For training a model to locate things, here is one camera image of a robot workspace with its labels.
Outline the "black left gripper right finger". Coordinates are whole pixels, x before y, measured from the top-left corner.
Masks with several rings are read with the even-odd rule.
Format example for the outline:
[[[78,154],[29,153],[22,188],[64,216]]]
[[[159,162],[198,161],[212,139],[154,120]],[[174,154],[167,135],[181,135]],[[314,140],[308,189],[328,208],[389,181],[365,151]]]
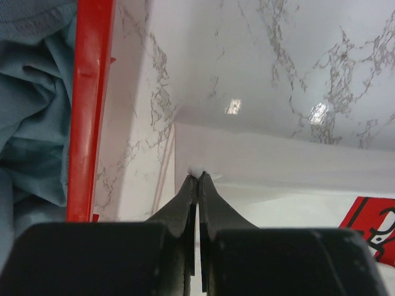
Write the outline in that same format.
[[[258,295],[261,231],[217,192],[210,174],[198,181],[202,289],[207,295]]]

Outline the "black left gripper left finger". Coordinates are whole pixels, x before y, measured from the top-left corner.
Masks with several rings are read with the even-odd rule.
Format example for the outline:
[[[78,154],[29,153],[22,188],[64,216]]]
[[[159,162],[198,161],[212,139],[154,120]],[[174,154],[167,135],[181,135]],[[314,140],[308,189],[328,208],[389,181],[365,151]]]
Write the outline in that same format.
[[[178,193],[148,222],[162,228],[151,295],[189,295],[195,275],[197,185],[188,175]]]

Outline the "white t-shirt red print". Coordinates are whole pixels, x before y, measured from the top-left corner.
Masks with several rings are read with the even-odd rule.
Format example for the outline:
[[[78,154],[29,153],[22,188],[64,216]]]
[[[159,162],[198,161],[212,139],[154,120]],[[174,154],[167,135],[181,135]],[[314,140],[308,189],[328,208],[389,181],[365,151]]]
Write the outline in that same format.
[[[394,293],[394,153],[176,121],[153,209],[186,175],[210,174],[218,193],[262,228],[351,228],[367,241]]]

